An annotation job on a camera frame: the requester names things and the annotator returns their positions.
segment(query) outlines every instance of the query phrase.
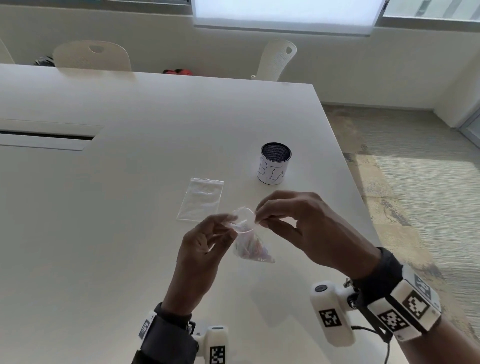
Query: carpeted floor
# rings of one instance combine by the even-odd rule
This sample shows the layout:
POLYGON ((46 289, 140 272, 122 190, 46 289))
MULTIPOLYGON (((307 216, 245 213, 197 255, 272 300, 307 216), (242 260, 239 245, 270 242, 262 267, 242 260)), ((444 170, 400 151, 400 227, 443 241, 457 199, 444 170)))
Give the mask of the carpeted floor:
POLYGON ((431 112, 324 108, 382 244, 480 336, 480 149, 431 112))

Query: black cable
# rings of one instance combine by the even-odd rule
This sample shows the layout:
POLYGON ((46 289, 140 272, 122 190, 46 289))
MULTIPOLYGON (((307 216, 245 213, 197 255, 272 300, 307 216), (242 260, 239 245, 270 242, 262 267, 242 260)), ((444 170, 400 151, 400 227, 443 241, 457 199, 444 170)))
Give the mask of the black cable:
MULTIPOLYGON (((352 326, 352 330, 367 330, 369 332, 373 332, 374 334, 378 334, 375 330, 372 330, 371 328, 364 328, 363 326, 352 326)), ((387 364, 388 358, 390 357, 390 342, 387 343, 387 355, 385 357, 384 364, 387 364)))

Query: right hand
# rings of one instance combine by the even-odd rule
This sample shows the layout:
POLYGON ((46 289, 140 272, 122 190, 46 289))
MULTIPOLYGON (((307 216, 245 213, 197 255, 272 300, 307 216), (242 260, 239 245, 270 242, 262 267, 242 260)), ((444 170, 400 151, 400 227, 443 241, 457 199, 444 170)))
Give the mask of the right hand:
POLYGON ((381 252, 315 193, 275 191, 257 207, 255 222, 291 242, 313 262, 352 279, 370 275, 381 252), (280 219, 291 217, 297 227, 280 219))

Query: hand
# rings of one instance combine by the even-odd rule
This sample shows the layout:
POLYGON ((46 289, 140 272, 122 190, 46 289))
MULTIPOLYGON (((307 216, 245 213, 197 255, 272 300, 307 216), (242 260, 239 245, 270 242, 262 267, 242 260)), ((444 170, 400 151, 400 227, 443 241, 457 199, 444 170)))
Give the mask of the hand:
POLYGON ((258 205, 255 222, 352 279, 370 275, 380 261, 380 251, 315 193, 275 191, 258 205), (286 217, 297 228, 280 220, 286 217))
POLYGON ((220 261, 237 237, 224 224, 236 219, 228 214, 212 215, 185 234, 163 310, 187 316, 198 306, 212 287, 220 261))

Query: black mesh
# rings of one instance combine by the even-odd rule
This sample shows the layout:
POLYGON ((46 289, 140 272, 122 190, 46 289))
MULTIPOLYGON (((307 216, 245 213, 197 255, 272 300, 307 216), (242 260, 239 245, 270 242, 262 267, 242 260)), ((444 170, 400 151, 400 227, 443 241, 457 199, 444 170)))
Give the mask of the black mesh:
POLYGON ((292 152, 280 143, 268 143, 262 148, 262 155, 272 162, 285 162, 290 159, 292 152))

